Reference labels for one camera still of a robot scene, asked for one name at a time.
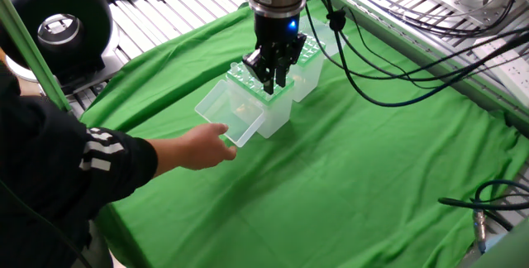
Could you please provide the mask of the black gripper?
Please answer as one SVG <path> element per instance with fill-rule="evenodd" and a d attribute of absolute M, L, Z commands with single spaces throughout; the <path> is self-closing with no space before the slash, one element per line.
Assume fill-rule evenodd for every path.
<path fill-rule="evenodd" d="M 274 73 L 268 68 L 260 47 L 270 44 L 284 44 L 277 62 L 276 84 L 284 88 L 291 65 L 298 62 L 307 36 L 299 31 L 300 14 L 291 17 L 272 18 L 255 14 L 255 50 L 242 57 L 243 65 L 263 85 L 267 94 L 274 93 Z"/>

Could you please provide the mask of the person's right hand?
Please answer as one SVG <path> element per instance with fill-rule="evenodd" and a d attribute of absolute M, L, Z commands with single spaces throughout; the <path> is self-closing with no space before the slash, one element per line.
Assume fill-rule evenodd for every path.
<path fill-rule="evenodd" d="M 236 158 L 236 147 L 228 146 L 220 136 L 228 131 L 223 123 L 196 126 L 178 138 L 177 165 L 190 170 L 212 168 Z"/>

